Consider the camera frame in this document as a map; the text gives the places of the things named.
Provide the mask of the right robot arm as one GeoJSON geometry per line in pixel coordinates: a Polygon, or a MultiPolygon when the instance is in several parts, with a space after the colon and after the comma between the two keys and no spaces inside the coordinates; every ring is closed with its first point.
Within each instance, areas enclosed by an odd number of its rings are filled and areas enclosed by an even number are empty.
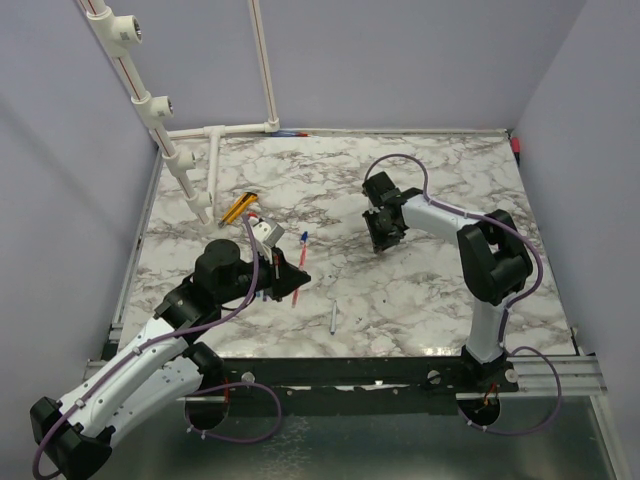
{"type": "Polygon", "coordinates": [[[474,297],[459,378],[467,389],[483,390],[494,381],[495,369],[506,358],[502,323],[507,303],[533,273],[533,263],[511,216],[503,210],[488,215],[466,213],[428,200],[418,188],[402,191],[384,172],[366,179],[363,193],[369,201],[363,217],[376,253],[398,245],[409,229],[458,249],[465,285],[474,297]]]}

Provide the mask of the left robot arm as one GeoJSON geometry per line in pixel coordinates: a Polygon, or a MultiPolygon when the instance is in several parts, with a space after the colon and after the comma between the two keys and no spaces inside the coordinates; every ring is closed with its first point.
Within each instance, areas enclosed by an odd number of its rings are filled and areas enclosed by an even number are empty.
{"type": "Polygon", "coordinates": [[[237,301],[242,311],[260,290],[280,301],[310,279],[277,247],[267,255],[254,251],[251,261],[244,261],[235,242],[210,242],[193,273],[165,295],[123,350],[60,399],[43,397],[31,407],[34,477],[43,478],[40,459],[48,457],[66,478],[88,479],[106,463],[126,428],[164,403],[224,385],[222,360],[199,340],[235,317],[223,313],[223,305],[237,301]]]}

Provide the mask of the red pen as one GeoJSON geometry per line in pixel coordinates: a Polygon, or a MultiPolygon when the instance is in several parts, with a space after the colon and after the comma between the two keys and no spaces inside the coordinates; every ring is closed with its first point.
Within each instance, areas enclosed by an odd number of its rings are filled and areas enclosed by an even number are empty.
{"type": "MultiPolygon", "coordinates": [[[[300,254],[300,259],[299,259],[299,265],[298,268],[299,270],[304,270],[304,266],[305,266],[305,261],[306,261],[306,256],[307,256],[307,242],[303,242],[302,243],[302,248],[301,248],[301,254],[300,254]]],[[[292,302],[291,302],[291,307],[295,308],[298,302],[298,298],[299,298],[299,287],[296,288],[296,290],[294,291],[293,295],[292,295],[292,302]]]]}

